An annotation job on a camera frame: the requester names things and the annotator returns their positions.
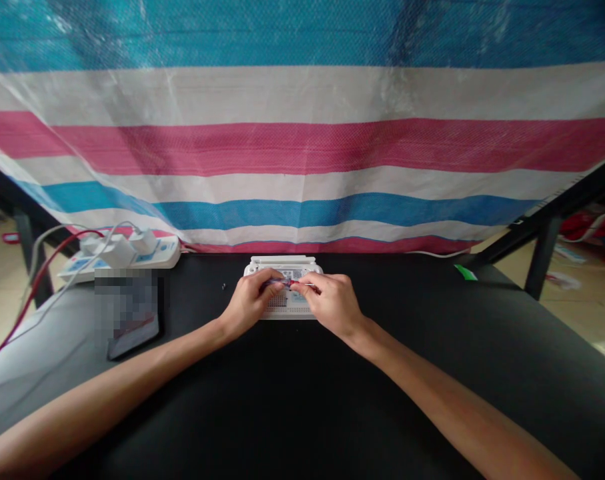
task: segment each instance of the green tape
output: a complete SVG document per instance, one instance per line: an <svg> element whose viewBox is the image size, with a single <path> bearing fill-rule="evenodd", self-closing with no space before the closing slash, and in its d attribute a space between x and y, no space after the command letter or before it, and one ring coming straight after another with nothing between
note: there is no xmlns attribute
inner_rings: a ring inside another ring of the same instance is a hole
<svg viewBox="0 0 605 480"><path fill-rule="evenodd" d="M454 265L454 267L458 269L465 280L478 281L478 277L471 270L466 269L462 265Z"/></svg>

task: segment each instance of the tiled floor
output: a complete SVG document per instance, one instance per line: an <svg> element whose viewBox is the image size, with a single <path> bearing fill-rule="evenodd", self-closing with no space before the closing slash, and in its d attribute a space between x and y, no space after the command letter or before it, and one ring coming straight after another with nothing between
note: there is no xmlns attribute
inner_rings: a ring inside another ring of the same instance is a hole
<svg viewBox="0 0 605 480"><path fill-rule="evenodd" d="M8 334L15 320L19 301L27 284L20 246L6 245L1 240L1 234L10 231L15 231L12 221L0 223L0 342ZM482 250L497 237L499 235L475 247L474 251ZM574 245L565 246L579 252L588 261L582 266L576 266L567 259L554 256L549 270L565 273L579 280L582 287L579 290L567 291L547 281L541 303L605 355L605 263L599 260L595 252ZM534 245L529 244L496 266L522 287L533 250ZM51 249L47 248L47 254L51 254ZM52 273L59 271L64 261L63 257L54 260ZM62 282L53 276L54 288L60 288L61 284Z"/></svg>

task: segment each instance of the hand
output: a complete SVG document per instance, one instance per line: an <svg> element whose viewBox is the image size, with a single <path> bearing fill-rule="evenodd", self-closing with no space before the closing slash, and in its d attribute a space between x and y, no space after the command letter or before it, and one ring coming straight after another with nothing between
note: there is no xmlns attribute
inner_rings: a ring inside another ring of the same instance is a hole
<svg viewBox="0 0 605 480"><path fill-rule="evenodd" d="M262 284L270 278L284 277L277 270L264 269L253 275L242 277L237 282L227 309L219 317L234 338L238 338L253 327L267 307L269 300L284 288L284 284L274 283L260 292Z"/></svg>
<svg viewBox="0 0 605 480"><path fill-rule="evenodd" d="M304 295L311 312L335 335L347 340L364 330L370 320L362 315L351 279L346 275L308 273L291 290ZM303 283L313 283L314 289Z"/></svg>

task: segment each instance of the phone screen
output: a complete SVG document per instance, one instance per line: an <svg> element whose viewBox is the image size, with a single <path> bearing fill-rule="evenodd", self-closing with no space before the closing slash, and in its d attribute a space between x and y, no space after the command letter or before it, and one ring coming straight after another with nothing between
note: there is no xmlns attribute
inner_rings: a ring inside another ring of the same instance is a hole
<svg viewBox="0 0 605 480"><path fill-rule="evenodd" d="M107 330L109 360L160 334L159 284L153 271L109 270L96 276L97 316L101 330Z"/></svg>

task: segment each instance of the striped tarp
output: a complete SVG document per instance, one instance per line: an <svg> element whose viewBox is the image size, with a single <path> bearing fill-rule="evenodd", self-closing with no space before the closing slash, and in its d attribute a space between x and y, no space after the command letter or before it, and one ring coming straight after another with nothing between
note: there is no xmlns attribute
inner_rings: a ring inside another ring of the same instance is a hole
<svg viewBox="0 0 605 480"><path fill-rule="evenodd" d="M605 159L605 0L0 2L0 169L202 251L449 253Z"/></svg>

